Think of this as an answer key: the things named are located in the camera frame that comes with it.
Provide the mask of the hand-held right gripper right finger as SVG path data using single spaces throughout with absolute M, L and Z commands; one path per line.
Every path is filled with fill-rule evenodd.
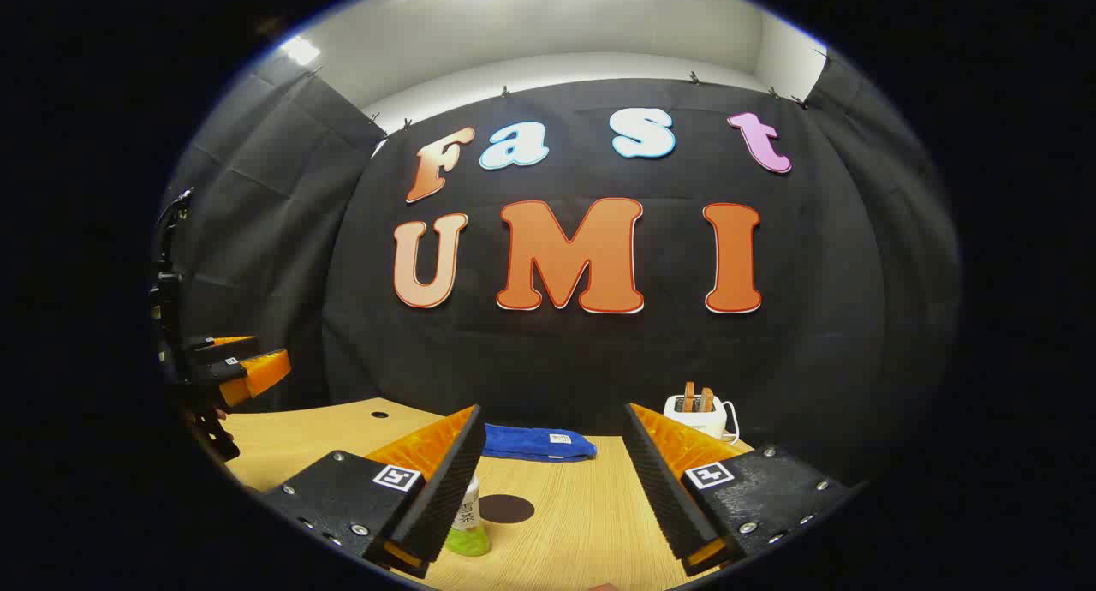
M 685 575 L 770 552 L 856 493 L 783 446 L 744 451 L 642 405 L 623 412 L 633 470 Z

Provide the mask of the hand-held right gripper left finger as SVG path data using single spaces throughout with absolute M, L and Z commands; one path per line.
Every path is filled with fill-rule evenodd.
M 478 404 L 364 456 L 333 450 L 261 495 L 279 518 L 352 558 L 424 578 L 486 446 Z

